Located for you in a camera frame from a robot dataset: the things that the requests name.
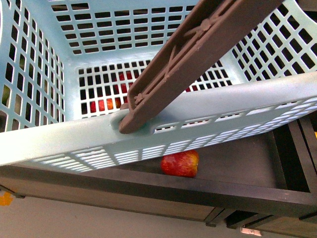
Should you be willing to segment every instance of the basket handle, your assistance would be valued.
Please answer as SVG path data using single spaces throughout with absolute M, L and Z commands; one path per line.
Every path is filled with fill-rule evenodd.
M 283 0 L 200 0 L 128 92 L 128 134 L 155 117 Z

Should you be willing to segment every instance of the white floor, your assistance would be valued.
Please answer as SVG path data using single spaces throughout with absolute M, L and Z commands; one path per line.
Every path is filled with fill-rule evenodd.
M 265 238 L 286 238 L 264 233 Z M 247 238 L 204 223 L 26 197 L 0 206 L 0 238 Z

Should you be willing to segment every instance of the light blue plastic basket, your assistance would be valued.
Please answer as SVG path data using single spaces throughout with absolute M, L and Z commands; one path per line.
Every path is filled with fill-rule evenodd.
M 0 164 L 80 173 L 265 133 L 317 109 L 317 25 L 287 0 L 192 92 L 120 134 L 121 85 L 196 3 L 1 0 Z

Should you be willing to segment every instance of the orange object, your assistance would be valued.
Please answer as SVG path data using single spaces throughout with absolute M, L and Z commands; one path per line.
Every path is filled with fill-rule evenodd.
M 0 197 L 0 206 L 9 206 L 13 201 L 13 197 L 8 192 L 5 192 L 2 197 Z

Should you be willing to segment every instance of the dark wooden shelf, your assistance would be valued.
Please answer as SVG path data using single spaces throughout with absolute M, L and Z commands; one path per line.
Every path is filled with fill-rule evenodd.
M 161 158 L 156 158 L 80 175 L 4 166 L 0 184 L 19 196 L 204 221 L 209 226 L 225 218 L 235 227 L 270 216 L 299 219 L 317 211 L 317 140 L 308 117 L 198 151 L 196 178 L 164 175 Z

